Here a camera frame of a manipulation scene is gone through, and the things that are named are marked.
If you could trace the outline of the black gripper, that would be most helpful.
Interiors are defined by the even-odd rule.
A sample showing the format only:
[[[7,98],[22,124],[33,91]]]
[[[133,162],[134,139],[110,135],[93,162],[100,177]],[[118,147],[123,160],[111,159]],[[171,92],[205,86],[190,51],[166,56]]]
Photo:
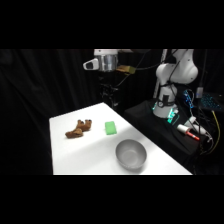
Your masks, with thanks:
[[[104,100],[110,106],[110,99],[106,95],[113,95],[118,91],[118,78],[116,72],[101,73],[99,75],[100,92],[104,96]],[[113,95],[112,106],[116,108],[119,105],[116,95]]]

